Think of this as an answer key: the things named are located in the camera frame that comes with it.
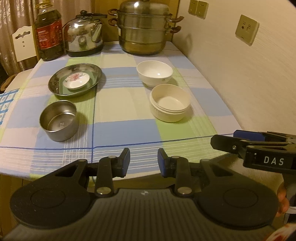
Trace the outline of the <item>person's right hand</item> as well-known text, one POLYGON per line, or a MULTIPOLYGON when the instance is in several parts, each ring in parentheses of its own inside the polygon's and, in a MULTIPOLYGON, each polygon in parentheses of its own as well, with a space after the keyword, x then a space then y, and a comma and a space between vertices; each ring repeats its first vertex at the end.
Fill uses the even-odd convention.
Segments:
POLYGON ((276 217, 279 217, 282 214, 286 213, 290 206, 290 202, 287 199, 287 190, 284 182, 281 183, 281 185, 277 190, 277 197, 278 197, 279 207, 276 213, 276 217))

